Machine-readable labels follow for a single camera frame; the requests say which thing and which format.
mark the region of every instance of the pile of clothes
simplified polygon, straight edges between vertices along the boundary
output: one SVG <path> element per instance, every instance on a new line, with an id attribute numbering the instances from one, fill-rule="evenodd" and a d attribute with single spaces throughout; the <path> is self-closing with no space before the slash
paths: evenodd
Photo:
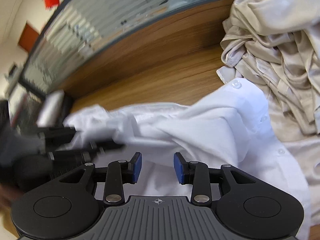
<path id="1" fill-rule="evenodd" d="M 277 138 L 294 155 L 320 224 L 320 0 L 235 0 L 223 22 L 224 83 L 244 77 L 265 94 Z"/>

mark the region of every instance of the white wall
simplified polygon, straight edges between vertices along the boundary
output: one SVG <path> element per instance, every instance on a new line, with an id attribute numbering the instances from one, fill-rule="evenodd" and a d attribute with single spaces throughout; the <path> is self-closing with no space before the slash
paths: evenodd
<path id="1" fill-rule="evenodd" d="M 0 43 L 10 35 L 13 20 L 22 0 L 0 0 Z"/>
<path id="2" fill-rule="evenodd" d="M 16 63 L 17 66 L 23 65 L 27 57 L 28 53 L 12 39 L 7 39 L 0 45 L 0 98 L 4 97 L 4 92 L 8 86 L 4 74 L 9 72 L 13 63 Z"/>
<path id="3" fill-rule="evenodd" d="M 23 28 L 28 22 L 38 33 L 50 19 L 55 8 L 46 10 L 43 0 L 22 0 L 10 32 L 11 39 L 18 43 Z"/>

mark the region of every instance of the wooden surface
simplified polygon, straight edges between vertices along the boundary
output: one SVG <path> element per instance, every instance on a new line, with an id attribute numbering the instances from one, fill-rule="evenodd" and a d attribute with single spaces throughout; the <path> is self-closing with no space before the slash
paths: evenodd
<path id="1" fill-rule="evenodd" d="M 59 88 L 77 99 L 170 58 L 219 44 L 232 2 L 199 5 L 142 28 L 96 55 Z"/>
<path id="2" fill-rule="evenodd" d="M 168 60 L 78 99 L 72 111 L 99 104 L 108 110 L 130 104 L 175 102 L 191 105 L 223 85 L 219 45 Z"/>
<path id="3" fill-rule="evenodd" d="M 309 240 L 320 240 L 320 225 L 311 228 Z"/>
<path id="4" fill-rule="evenodd" d="M 0 220 L 2 220 L 3 227 L 0 229 L 1 240 L 13 240 L 19 238 L 19 234 L 11 220 L 11 208 L 4 206 L 0 207 Z"/>

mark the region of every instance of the black object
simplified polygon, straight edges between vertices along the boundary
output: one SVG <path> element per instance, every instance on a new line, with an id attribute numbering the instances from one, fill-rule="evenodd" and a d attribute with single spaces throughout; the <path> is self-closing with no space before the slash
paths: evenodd
<path id="1" fill-rule="evenodd" d="M 72 240 L 294 240 L 304 217 L 291 195 L 231 166 L 211 169 L 174 155 L 181 184 L 192 184 L 184 196 L 130 196 L 123 184 L 137 182 L 142 158 L 119 160 L 108 167 L 89 163 L 37 187 L 12 206 L 12 221 L 30 239 Z M 103 201 L 96 184 L 105 181 Z M 212 201 L 210 183 L 219 183 L 221 198 Z"/>
<path id="2" fill-rule="evenodd" d="M 12 221 L 20 235 L 33 239 L 64 239 L 88 229 L 99 216 L 95 184 L 106 182 L 103 204 L 124 203 L 123 183 L 134 184 L 141 170 L 141 154 L 128 163 L 112 162 L 106 168 L 82 165 L 23 195 L 12 206 Z M 108 202 L 119 194 L 120 201 Z"/>
<path id="3" fill-rule="evenodd" d="M 190 202 L 211 207 L 224 226 L 241 236 L 295 236 L 303 221 L 298 200 L 236 167 L 226 164 L 221 169 L 209 169 L 204 163 L 187 163 L 180 153 L 174 156 L 174 167 L 181 184 L 193 184 Z M 211 200 L 210 183 L 219 183 L 220 200 Z M 208 196 L 208 201 L 197 203 L 197 195 Z"/>
<path id="4" fill-rule="evenodd" d="M 92 162 L 98 153 L 124 146 L 106 139 L 82 149 L 58 151 L 75 133 L 71 127 L 35 127 L 27 135 L 20 135 L 10 127 L 8 101 L 0 101 L 0 183 L 27 192 Z"/>
<path id="5" fill-rule="evenodd" d="M 74 99 L 65 93 L 56 126 L 63 127 L 63 121 L 70 114 L 73 103 Z"/>
<path id="6" fill-rule="evenodd" d="M 18 68 L 18 66 L 16 64 L 13 64 L 13 66 L 11 67 L 11 69 L 9 70 L 9 73 L 8 73 L 9 78 L 13 76 L 13 74 L 17 68 Z"/>

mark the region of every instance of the ribbed grip surface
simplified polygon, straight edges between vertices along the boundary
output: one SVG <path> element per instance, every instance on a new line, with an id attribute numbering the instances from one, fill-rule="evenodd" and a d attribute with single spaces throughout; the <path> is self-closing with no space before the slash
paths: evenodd
<path id="1" fill-rule="evenodd" d="M 186 197 L 132 196 L 120 207 L 105 210 L 87 232 L 72 240 L 241 240 L 223 227 L 209 208 Z"/>

